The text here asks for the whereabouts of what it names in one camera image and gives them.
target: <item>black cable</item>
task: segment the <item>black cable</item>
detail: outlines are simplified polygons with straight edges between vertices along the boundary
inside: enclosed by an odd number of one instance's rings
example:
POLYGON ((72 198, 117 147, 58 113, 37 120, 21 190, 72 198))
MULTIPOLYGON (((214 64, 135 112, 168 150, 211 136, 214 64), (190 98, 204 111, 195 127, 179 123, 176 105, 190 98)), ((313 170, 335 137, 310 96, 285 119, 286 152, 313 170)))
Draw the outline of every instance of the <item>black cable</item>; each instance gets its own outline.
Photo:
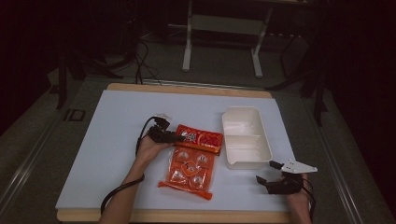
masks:
POLYGON ((139 149, 140 141, 141 141, 142 138, 144 137, 144 136, 143 136, 143 133, 145 132, 146 127, 148 126, 149 122, 150 122, 152 119, 154 119, 154 117, 149 118, 149 119, 146 121, 145 125, 143 126, 142 132, 140 133, 139 138, 137 139, 135 155, 137 155, 137 150, 139 149))
POLYGON ((105 211, 108 200, 110 200, 114 195, 116 195, 118 192, 122 191, 123 189, 127 189, 131 186, 134 186, 134 185, 140 183, 140 182, 143 182, 143 180, 145 180, 145 175, 142 175, 142 177, 140 177, 134 181, 128 182, 126 184, 119 186, 116 189, 111 190, 111 192, 108 193, 107 196, 102 201, 102 205, 100 207, 100 214, 103 214, 103 212, 105 211))
POLYGON ((317 204, 317 201, 315 200, 314 197, 314 187, 312 186, 312 184, 307 180, 303 178, 303 181, 305 181, 308 185, 309 185, 309 189, 307 189, 306 187, 304 187, 303 185, 303 190, 309 195, 310 197, 310 204, 311 204, 311 209, 309 209, 309 216, 311 218, 311 221, 314 221, 314 211, 315 211, 315 206, 317 204))
MULTIPOLYGON (((144 136, 143 136, 143 133, 145 132, 146 127, 148 126, 149 122, 150 122, 152 119, 154 119, 154 117, 149 118, 149 119, 146 121, 145 125, 143 126, 142 132, 140 133, 139 138, 137 139, 136 149, 135 149, 135 155, 137 155, 137 150, 138 150, 139 147, 140 147, 140 141, 141 141, 142 138, 144 137, 144 136)), ((145 175, 142 175, 142 177, 140 177, 140 178, 138 178, 138 179, 136 179, 136 180, 134 180, 134 181, 128 182, 128 183, 126 183, 126 184, 123 184, 123 185, 117 187, 116 189, 111 190, 111 192, 109 192, 109 193, 107 194, 107 196, 106 196, 106 197, 103 199, 103 201, 102 201, 102 204, 101 204, 101 207, 100 207, 100 214, 101 214, 101 215, 103 214, 103 212, 105 211, 105 208, 106 208, 106 205, 107 205, 108 200, 110 200, 112 197, 114 197, 114 195, 116 195, 118 192, 120 192, 120 191, 122 191, 122 190, 124 190, 124 189, 127 189, 127 188, 129 188, 129 187, 132 187, 132 186, 134 186, 134 185, 136 185, 136 184, 142 182, 143 180, 145 180, 145 175)))

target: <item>white plastic container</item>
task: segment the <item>white plastic container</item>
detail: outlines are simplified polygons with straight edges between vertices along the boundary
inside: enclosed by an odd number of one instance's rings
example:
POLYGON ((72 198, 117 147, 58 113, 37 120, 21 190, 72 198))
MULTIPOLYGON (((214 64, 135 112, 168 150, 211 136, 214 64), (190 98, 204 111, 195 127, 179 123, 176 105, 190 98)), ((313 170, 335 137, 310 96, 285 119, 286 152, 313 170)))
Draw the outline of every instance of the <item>white plastic container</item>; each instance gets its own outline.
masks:
POLYGON ((272 159, 262 117, 252 106, 230 106, 222 116, 227 166, 260 169, 272 159))

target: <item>red packaging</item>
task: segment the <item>red packaging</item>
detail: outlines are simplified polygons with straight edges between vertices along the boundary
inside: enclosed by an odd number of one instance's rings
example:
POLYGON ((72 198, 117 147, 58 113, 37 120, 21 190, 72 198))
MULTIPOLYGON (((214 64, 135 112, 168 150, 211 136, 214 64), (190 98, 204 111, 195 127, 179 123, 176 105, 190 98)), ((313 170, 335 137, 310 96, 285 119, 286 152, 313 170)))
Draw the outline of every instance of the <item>red packaging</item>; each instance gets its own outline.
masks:
POLYGON ((223 137, 222 133, 212 133, 179 124, 176 134, 183 135, 186 139, 184 142, 176 142, 175 146, 200 149, 214 153, 215 155, 220 154, 223 137))
POLYGON ((215 154, 188 147, 176 147, 168 176, 158 187, 186 190, 207 200, 212 199, 209 185, 215 154))
POLYGON ((193 129, 180 124, 176 134, 186 138, 183 142, 175 143, 168 175, 158 187, 185 190, 207 200, 212 199, 209 186, 215 157, 221 150, 222 133, 193 129))

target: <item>white table leg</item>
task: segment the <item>white table leg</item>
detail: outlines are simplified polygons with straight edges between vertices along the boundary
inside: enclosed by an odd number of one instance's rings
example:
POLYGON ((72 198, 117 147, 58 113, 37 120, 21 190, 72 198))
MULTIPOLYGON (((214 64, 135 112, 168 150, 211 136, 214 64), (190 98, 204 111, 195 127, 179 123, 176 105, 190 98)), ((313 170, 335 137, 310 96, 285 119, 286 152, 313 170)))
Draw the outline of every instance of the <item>white table leg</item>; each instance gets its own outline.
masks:
POLYGON ((270 7, 268 9, 267 15, 265 17, 265 21, 262 23, 262 29, 259 34, 259 40, 257 41, 257 45, 254 49, 251 50, 251 58, 253 60, 254 74, 257 78, 262 78, 262 66, 260 65, 259 52, 262 47, 262 41, 265 37, 265 32, 267 30, 268 22, 270 21, 271 14, 273 9, 270 7))
POLYGON ((190 71, 190 60, 191 60, 191 13, 192 9, 192 0, 189 1, 189 17, 187 18, 187 42, 186 42, 186 48, 184 50, 184 59, 183 59, 183 71, 184 72, 189 72, 190 71))

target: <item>wooden table edge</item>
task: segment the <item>wooden table edge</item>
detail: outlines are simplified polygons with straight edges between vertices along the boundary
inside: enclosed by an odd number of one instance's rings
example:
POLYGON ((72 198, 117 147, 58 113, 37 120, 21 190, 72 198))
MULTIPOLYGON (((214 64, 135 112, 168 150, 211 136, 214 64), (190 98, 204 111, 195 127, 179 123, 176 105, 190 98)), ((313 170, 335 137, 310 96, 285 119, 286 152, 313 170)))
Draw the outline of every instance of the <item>wooden table edge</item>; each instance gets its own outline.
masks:
POLYGON ((219 95, 251 98, 273 98, 268 91, 245 91, 220 88, 184 87, 184 86, 160 86, 160 85, 136 85, 125 83, 111 83, 107 86, 109 91, 149 91, 163 93, 219 95))
MULTIPOLYGON (((64 222, 96 222, 99 209, 59 209, 57 218, 64 222)), ((135 209, 131 215, 133 223, 290 223, 289 212, 264 211, 206 211, 135 209)))

